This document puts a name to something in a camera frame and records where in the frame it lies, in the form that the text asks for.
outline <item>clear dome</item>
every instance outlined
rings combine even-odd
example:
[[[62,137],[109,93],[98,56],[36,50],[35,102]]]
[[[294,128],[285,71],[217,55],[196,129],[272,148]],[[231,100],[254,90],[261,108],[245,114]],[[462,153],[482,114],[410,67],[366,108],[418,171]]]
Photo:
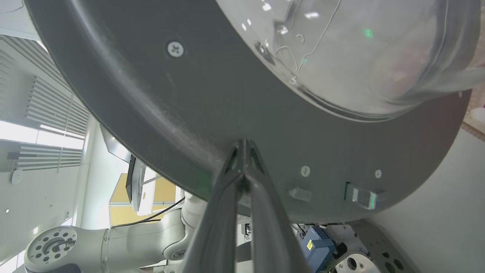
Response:
[[[449,92],[435,87],[467,68],[480,34],[474,0],[217,1],[281,81],[355,120],[390,119]]]

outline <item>blue box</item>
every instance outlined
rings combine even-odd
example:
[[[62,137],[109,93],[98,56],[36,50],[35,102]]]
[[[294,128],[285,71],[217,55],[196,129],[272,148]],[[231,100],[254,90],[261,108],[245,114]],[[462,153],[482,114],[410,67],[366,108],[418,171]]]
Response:
[[[322,271],[335,251],[332,239],[329,239],[323,229],[318,226],[308,229],[300,246],[313,273]]]

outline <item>metal mounting plate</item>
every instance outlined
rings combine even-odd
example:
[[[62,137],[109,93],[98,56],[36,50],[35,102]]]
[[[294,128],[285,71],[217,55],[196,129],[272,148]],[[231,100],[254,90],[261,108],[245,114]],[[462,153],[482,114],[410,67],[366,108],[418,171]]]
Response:
[[[214,0],[27,5],[66,79],[135,155],[208,199],[225,151],[236,139],[252,139],[293,221],[356,220],[401,201],[440,164],[469,101],[466,92],[386,122],[348,121],[280,82]],[[167,52],[172,41],[183,45],[182,56]],[[307,177],[303,166],[311,168]],[[385,198],[374,210],[357,206],[344,200],[346,182]],[[290,196],[295,188],[310,199]]]

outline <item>green light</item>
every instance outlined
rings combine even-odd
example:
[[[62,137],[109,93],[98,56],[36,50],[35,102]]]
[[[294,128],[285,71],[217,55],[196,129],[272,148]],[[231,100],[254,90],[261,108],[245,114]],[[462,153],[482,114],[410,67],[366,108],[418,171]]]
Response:
[[[375,199],[375,194],[372,194],[372,196],[371,196],[371,202],[369,203],[369,208],[370,209],[374,209],[375,208],[375,201],[374,201],[374,199]]]
[[[367,38],[374,37],[374,33],[372,32],[371,29],[364,29],[362,32]]]

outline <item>bolt hole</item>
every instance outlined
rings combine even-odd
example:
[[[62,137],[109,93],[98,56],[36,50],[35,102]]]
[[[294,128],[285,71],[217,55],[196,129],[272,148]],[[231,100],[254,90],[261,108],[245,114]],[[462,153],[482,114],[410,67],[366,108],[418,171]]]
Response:
[[[389,273],[396,273],[396,270],[394,269],[394,267],[390,263],[386,262],[384,265],[385,265],[386,269],[389,271]]]
[[[347,259],[347,265],[349,266],[349,268],[351,270],[357,269],[357,263],[356,263],[356,261],[353,258],[348,258]]]
[[[335,247],[335,252],[332,254],[334,259],[342,257],[347,252],[347,245],[340,243]]]
[[[396,265],[396,267],[399,269],[399,270],[404,270],[404,265],[403,263],[401,263],[400,260],[398,259],[394,259],[394,264]]]

